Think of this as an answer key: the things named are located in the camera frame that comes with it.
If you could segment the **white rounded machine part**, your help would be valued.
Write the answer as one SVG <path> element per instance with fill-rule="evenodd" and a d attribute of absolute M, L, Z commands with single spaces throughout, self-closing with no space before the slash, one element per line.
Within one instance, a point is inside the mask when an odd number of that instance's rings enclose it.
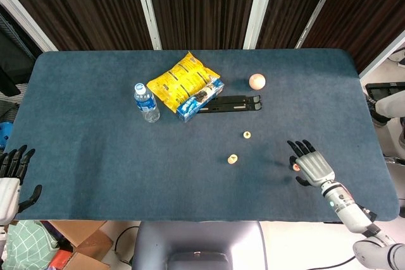
<path fill-rule="evenodd" d="M 405 90 L 380 99 L 375 109 L 386 118 L 405 118 Z"/>

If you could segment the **white screen frame post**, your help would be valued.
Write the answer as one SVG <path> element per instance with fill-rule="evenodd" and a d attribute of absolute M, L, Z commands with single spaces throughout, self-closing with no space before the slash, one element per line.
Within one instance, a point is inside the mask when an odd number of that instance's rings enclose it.
<path fill-rule="evenodd" d="M 315 21 L 317 17 L 319 16 L 323 6 L 325 5 L 327 0 L 319 0 L 318 4 L 316 5 L 314 11 L 312 12 L 306 26 L 304 27 L 304 30 L 302 31 L 302 34 L 297 41 L 297 44 L 295 46 L 295 49 L 300 49 L 302 45 L 304 44 L 307 36 L 309 35 L 310 30 L 312 29 L 313 25 L 315 24 Z"/>
<path fill-rule="evenodd" d="M 151 44 L 154 50 L 162 50 L 161 39 L 159 36 L 158 24 L 154 13 L 152 0 L 140 0 L 144 17 L 146 20 L 147 29 L 151 39 Z"/>
<path fill-rule="evenodd" d="M 0 0 L 0 4 L 24 29 L 42 52 L 59 51 L 19 0 Z"/>
<path fill-rule="evenodd" d="M 405 44 L 405 30 L 403 30 L 360 74 L 362 79 L 379 67 L 394 51 Z"/>
<path fill-rule="evenodd" d="M 269 0 L 252 0 L 243 49 L 255 49 Z"/>

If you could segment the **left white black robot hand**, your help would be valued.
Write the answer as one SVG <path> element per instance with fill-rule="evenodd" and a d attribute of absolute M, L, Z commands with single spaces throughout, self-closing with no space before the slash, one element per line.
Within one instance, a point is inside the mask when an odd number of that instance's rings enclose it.
<path fill-rule="evenodd" d="M 19 213 L 34 205 L 42 192 L 42 185 L 35 186 L 32 195 L 20 202 L 21 188 L 35 149 L 27 145 L 0 155 L 0 226 L 9 225 Z"/>

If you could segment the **black chair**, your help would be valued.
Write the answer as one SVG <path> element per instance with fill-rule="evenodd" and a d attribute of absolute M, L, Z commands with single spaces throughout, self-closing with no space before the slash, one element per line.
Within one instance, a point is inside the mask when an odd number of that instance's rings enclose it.
<path fill-rule="evenodd" d="M 20 94 L 17 84 L 28 83 L 35 58 L 30 57 L 11 39 L 15 31 L 0 14 L 0 92 L 12 97 Z"/>

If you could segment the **black flat tray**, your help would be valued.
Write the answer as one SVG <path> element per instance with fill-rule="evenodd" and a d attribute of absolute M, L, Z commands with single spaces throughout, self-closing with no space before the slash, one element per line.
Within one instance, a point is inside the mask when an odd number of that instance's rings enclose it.
<path fill-rule="evenodd" d="M 405 90 L 405 82 L 367 83 L 365 88 L 372 99 L 379 101 Z"/>

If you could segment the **blue plastic object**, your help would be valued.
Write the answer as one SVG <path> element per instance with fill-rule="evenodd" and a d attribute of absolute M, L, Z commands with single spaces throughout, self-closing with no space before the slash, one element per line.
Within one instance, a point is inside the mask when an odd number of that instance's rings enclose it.
<path fill-rule="evenodd" d="M 13 129 L 12 122 L 2 122 L 0 123 L 0 151 L 3 151 L 6 147 L 8 139 L 11 135 L 11 131 Z"/>

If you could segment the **brown slatted screen panel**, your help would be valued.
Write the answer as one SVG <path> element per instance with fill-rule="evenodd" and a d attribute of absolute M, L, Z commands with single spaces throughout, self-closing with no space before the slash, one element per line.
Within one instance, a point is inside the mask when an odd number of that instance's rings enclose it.
<path fill-rule="evenodd" d="M 269 0 L 256 47 L 294 48 L 320 0 Z"/>
<path fill-rule="evenodd" d="M 167 50 L 241 49 L 253 0 L 152 0 Z"/>
<path fill-rule="evenodd" d="M 405 0 L 326 0 L 304 48 L 347 51 L 362 72 L 405 31 Z"/>
<path fill-rule="evenodd" d="M 140 0 L 19 0 L 60 51 L 148 50 Z"/>

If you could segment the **brown cardboard box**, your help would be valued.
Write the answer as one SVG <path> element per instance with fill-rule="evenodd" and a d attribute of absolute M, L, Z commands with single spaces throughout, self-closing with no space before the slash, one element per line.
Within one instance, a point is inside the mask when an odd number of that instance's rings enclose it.
<path fill-rule="evenodd" d="M 101 231 L 104 221 L 52 220 L 49 225 L 58 241 L 58 250 L 73 252 L 63 270 L 110 270 L 102 262 L 113 241 Z"/>

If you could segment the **blue cookie box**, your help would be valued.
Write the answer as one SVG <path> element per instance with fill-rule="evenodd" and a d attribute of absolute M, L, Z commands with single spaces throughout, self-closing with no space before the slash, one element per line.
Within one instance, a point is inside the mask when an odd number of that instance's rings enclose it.
<path fill-rule="evenodd" d="M 209 101 L 215 98 L 223 90 L 224 86 L 224 83 L 219 78 L 212 78 L 202 89 L 179 105 L 177 108 L 177 116 L 183 122 L 188 122 Z"/>

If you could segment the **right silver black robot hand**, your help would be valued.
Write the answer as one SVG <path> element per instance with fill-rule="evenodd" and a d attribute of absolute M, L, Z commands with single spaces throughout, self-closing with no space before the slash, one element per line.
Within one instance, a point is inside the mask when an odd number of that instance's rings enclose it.
<path fill-rule="evenodd" d="M 323 155 L 308 140 L 287 141 L 294 155 L 290 156 L 290 168 L 298 164 L 304 178 L 297 175 L 296 181 L 304 187 L 321 187 L 324 183 L 335 179 L 335 172 Z"/>

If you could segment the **clear plastic water bottle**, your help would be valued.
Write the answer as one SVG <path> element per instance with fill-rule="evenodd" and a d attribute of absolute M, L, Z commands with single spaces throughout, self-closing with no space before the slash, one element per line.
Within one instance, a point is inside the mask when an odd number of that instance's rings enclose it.
<path fill-rule="evenodd" d="M 154 94 L 143 84 L 137 83 L 134 86 L 134 99 L 143 118 L 154 123 L 160 118 L 160 111 L 156 103 Z"/>

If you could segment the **blue velvet table cloth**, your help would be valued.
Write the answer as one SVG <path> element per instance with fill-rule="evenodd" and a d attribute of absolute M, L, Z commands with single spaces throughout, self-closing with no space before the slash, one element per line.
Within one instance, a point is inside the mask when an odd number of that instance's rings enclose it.
<path fill-rule="evenodd" d="M 357 203 L 390 221 L 399 213 L 356 67 L 340 49 L 195 51 L 223 95 L 262 108 L 197 114 L 160 104 L 148 123 L 134 85 L 168 71 L 184 51 L 65 51 L 40 55 L 7 149 L 35 149 L 22 186 L 38 202 L 21 219 L 335 221 L 313 187 L 296 182 L 287 141 L 308 140 Z M 251 132 L 251 138 L 243 136 Z M 229 164 L 230 155 L 238 156 Z"/>

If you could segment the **beige wooden ball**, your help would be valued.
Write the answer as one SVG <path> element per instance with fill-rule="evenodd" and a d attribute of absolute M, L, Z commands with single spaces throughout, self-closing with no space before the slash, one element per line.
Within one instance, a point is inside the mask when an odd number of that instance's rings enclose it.
<path fill-rule="evenodd" d="M 265 86 L 265 84 L 266 84 L 266 79 L 260 73 L 253 74 L 249 77 L 249 86 L 253 90 L 261 90 Z"/>

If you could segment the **yellow snack bag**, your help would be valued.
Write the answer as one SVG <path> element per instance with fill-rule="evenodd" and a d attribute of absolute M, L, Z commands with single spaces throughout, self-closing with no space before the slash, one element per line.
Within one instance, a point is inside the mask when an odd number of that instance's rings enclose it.
<path fill-rule="evenodd" d="M 147 83 L 147 88 L 172 112 L 220 75 L 188 52 L 170 70 Z"/>

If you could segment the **green checkered cloth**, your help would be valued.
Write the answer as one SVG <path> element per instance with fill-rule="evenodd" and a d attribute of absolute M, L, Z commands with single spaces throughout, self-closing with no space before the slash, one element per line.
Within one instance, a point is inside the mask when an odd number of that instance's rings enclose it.
<path fill-rule="evenodd" d="M 40 221 L 19 221 L 8 227 L 3 270 L 46 270 L 57 251 L 58 242 Z"/>

